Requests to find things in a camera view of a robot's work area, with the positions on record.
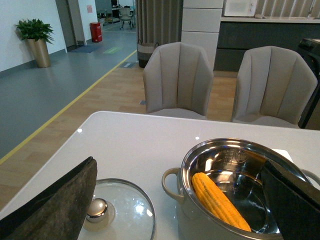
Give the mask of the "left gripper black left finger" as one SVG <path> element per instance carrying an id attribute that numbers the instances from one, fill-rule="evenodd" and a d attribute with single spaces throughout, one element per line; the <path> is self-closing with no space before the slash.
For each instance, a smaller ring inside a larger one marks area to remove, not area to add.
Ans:
<path id="1" fill-rule="evenodd" d="M 97 162 L 88 157 L 0 221 L 2 240 L 76 240 L 93 198 Z"/>

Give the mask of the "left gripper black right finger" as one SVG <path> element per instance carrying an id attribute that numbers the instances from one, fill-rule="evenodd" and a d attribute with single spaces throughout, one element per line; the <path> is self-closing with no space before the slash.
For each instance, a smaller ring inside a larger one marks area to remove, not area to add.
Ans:
<path id="1" fill-rule="evenodd" d="M 272 160 L 261 169 L 263 193 L 285 240 L 320 238 L 320 190 Z"/>

